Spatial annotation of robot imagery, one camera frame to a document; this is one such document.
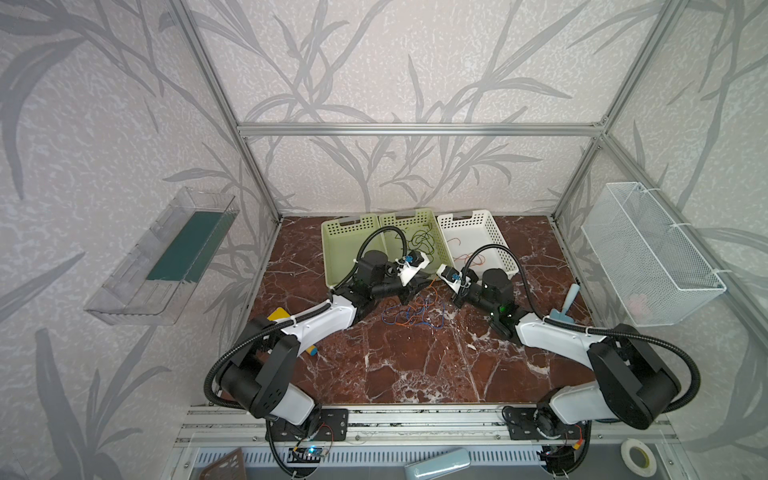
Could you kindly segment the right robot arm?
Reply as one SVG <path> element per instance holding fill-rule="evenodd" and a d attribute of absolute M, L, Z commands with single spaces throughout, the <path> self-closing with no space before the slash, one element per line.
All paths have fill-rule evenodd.
<path fill-rule="evenodd" d="M 515 304 L 512 282 L 499 268 L 482 276 L 449 268 L 440 277 L 453 291 L 456 306 L 469 304 L 487 313 L 503 338 L 592 371 L 592 381 L 556 388 L 537 403 L 532 420 L 545 437 L 591 421 L 618 421 L 644 430 L 659 415 L 688 405 L 700 391 L 698 365 L 674 344 L 628 324 L 594 329 L 553 314 L 539 316 Z"/>

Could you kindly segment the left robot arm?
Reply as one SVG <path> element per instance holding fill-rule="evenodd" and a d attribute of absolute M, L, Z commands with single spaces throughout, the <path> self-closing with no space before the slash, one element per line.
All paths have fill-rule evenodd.
<path fill-rule="evenodd" d="M 294 426 L 312 422 L 319 407 L 291 383 L 300 354 L 356 325 L 383 299 L 396 297 L 408 304 L 430 284 L 429 263 L 418 250 L 396 261 L 378 250 L 364 253 L 355 261 L 352 276 L 333 288 L 327 300 L 281 321 L 262 320 L 246 328 L 206 374 L 206 399 L 255 418 Z"/>

